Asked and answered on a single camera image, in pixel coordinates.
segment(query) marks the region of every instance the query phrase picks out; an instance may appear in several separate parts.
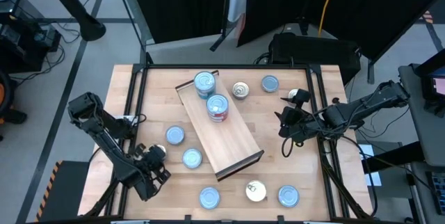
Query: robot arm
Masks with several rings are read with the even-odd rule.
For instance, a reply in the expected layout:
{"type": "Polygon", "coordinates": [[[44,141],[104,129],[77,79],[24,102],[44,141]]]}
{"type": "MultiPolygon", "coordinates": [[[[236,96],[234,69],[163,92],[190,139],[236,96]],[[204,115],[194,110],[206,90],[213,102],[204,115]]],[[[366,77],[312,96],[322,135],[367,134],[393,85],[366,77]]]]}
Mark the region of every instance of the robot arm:
{"type": "Polygon", "coordinates": [[[295,108],[286,106],[282,113],[275,112],[281,123],[279,135],[283,138],[291,136],[292,141],[298,145],[317,134],[322,134],[325,138],[338,138],[351,126],[356,129],[361,127],[364,124],[363,119],[380,109],[406,106],[410,95],[400,83],[388,81],[381,83],[370,95],[349,104],[337,102],[314,114],[301,109],[309,98],[307,91],[299,90],[292,99],[282,98],[295,103],[295,108]]]}
{"type": "Polygon", "coordinates": [[[160,187],[154,181],[162,186],[170,177],[163,165],[165,150],[153,145],[146,152],[145,146],[139,144],[134,153],[125,154],[115,139],[133,137],[132,123],[128,119],[115,119],[104,110],[100,98],[92,93],[69,102],[68,113],[71,123],[89,134],[113,163],[117,181],[128,188],[134,187],[144,201],[158,193],[160,187]]]}

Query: gold can lid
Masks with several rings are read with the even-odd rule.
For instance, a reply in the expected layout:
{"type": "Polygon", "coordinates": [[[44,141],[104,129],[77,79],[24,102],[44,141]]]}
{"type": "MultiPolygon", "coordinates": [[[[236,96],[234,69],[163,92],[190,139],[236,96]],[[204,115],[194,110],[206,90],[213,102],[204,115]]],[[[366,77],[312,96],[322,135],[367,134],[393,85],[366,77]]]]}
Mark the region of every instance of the gold can lid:
{"type": "Polygon", "coordinates": [[[262,201],[266,197],[266,186],[259,180],[252,180],[245,187],[245,194],[251,201],[262,201]]]}

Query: wooden tray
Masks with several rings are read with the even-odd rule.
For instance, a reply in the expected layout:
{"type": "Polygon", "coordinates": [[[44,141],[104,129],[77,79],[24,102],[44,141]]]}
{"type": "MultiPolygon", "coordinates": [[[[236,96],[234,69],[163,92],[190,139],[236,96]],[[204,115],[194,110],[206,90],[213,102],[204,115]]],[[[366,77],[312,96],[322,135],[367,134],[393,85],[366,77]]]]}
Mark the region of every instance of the wooden tray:
{"type": "Polygon", "coordinates": [[[201,141],[218,181],[259,161],[260,150],[229,92],[220,80],[218,71],[212,72],[216,93],[229,101],[229,115],[223,122],[214,122],[207,114],[206,100],[201,99],[193,80],[176,87],[179,98],[201,141]]]}

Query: gray floor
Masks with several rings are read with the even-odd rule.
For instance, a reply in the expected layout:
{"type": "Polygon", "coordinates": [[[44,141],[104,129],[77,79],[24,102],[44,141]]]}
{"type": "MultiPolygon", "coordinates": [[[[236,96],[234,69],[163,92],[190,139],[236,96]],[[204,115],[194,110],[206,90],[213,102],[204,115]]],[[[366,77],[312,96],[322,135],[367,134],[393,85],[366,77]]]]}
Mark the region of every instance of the gray floor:
{"type": "MultiPolygon", "coordinates": [[[[58,0],[29,0],[45,17],[68,18],[70,15],[58,0]]],[[[86,8],[92,10],[95,0],[86,8]]],[[[127,18],[122,0],[102,0],[98,17],[127,18]]],[[[140,47],[130,24],[107,24],[106,35],[94,42],[88,42],[81,60],[79,71],[74,80],[70,99],[92,91],[105,99],[113,65],[137,63],[140,47]]],[[[298,27],[288,25],[287,30],[299,33],[298,27]]],[[[184,40],[174,43],[152,45],[147,48],[155,63],[251,63],[267,50],[268,43],[276,29],[254,42],[236,48],[236,39],[228,37],[215,52],[209,51],[218,35],[184,40]]],[[[435,25],[437,35],[445,40],[445,26],[435,25]]],[[[309,34],[315,35],[311,27],[309,34]]],[[[66,38],[73,35],[61,31],[66,38]]],[[[14,223],[22,206],[23,199],[33,176],[36,163],[45,144],[49,128],[56,113],[63,89],[80,45],[80,40],[67,45],[65,61],[49,74],[27,81],[17,89],[16,107],[28,113],[29,118],[23,125],[0,125],[5,140],[0,143],[0,216],[2,223],[14,223]]],[[[398,81],[397,67],[409,63],[422,63],[435,54],[425,25],[416,24],[377,62],[375,65],[375,85],[366,82],[366,61],[362,58],[362,71],[356,76],[351,99],[372,93],[377,84],[388,79],[398,81]]],[[[387,123],[397,118],[404,109],[382,110],[374,118],[377,132],[383,131],[387,123]]],[[[377,141],[411,143],[416,140],[414,126],[409,113],[395,122],[377,141]]],[[[27,221],[32,221],[42,199],[51,169],[58,160],[87,161],[92,153],[93,141],[69,123],[66,113],[52,147],[43,176],[35,195],[27,221]]],[[[378,216],[385,220],[402,221],[410,215],[406,202],[401,199],[380,199],[378,216]]]]}

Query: yellow cable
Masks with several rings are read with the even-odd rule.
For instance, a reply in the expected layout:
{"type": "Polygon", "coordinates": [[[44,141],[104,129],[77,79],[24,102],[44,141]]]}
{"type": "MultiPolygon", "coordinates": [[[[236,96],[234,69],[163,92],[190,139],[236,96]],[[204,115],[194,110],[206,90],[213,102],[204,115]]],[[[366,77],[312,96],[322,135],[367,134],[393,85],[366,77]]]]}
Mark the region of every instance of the yellow cable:
{"type": "Polygon", "coordinates": [[[325,12],[327,8],[327,4],[329,3],[329,0],[326,0],[325,6],[323,7],[323,13],[321,14],[321,21],[320,21],[320,27],[318,28],[318,37],[321,36],[321,29],[323,28],[323,20],[325,19],[325,12]]]}

